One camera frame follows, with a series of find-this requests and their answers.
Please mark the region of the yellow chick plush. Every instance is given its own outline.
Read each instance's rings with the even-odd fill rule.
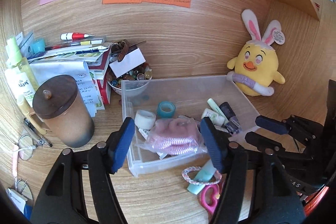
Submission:
[[[237,57],[227,63],[229,80],[236,83],[239,89],[250,96],[271,96],[274,89],[269,87],[272,81],[285,83],[285,78],[278,72],[278,57],[271,44],[285,42],[281,32],[281,24],[273,20],[268,25],[261,38],[257,17],[251,10],[244,10],[241,14],[243,22],[251,35]]]

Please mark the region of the pink bunny ear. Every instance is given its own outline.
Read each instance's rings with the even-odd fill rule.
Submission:
[[[243,19],[245,27],[250,33],[252,40],[260,41],[261,35],[259,31],[258,20],[254,12],[249,9],[244,10],[241,14],[241,18]]]
[[[267,45],[271,45],[274,42],[274,38],[272,36],[272,33],[273,33],[273,31],[275,29],[281,31],[281,24],[277,20],[272,20],[269,23],[269,25],[268,25],[268,27],[267,27],[267,29],[266,29],[266,31],[264,33],[264,36],[262,37],[261,41],[265,42]]]

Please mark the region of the blue tape roll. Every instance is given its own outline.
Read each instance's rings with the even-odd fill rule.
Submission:
[[[161,118],[172,118],[176,107],[172,102],[163,101],[157,106],[157,115]]]

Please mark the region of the white cable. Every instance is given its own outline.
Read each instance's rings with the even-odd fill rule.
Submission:
[[[25,149],[31,149],[31,150],[33,150],[33,149],[36,149],[36,146],[35,145],[30,145],[30,146],[27,146],[27,147],[23,147],[23,148],[20,148],[18,150],[13,151],[13,153],[20,152],[20,151],[25,150]]]

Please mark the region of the plastic bag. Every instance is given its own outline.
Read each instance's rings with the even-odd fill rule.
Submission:
[[[191,118],[157,120],[144,144],[138,146],[168,155],[206,152],[202,135]]]

